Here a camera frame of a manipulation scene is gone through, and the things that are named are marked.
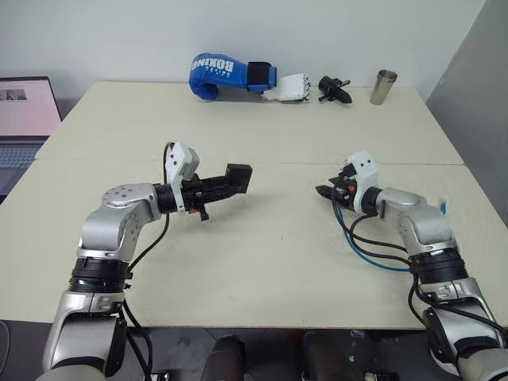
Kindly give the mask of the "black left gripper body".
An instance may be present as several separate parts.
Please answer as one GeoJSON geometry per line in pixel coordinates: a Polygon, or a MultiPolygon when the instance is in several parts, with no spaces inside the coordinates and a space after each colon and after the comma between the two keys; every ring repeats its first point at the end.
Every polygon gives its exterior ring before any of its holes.
{"type": "Polygon", "coordinates": [[[193,174],[190,180],[182,181],[181,192],[185,211],[199,214],[201,221],[207,221],[210,217],[202,200],[202,180],[197,174],[193,174]]]}

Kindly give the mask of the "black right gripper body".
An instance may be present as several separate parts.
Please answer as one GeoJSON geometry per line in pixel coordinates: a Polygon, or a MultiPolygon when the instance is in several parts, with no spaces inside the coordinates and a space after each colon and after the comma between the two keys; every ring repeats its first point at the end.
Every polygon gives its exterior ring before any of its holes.
{"type": "Polygon", "coordinates": [[[336,189],[337,202],[347,210],[359,210],[358,183],[353,164],[346,164],[332,179],[336,189]]]}

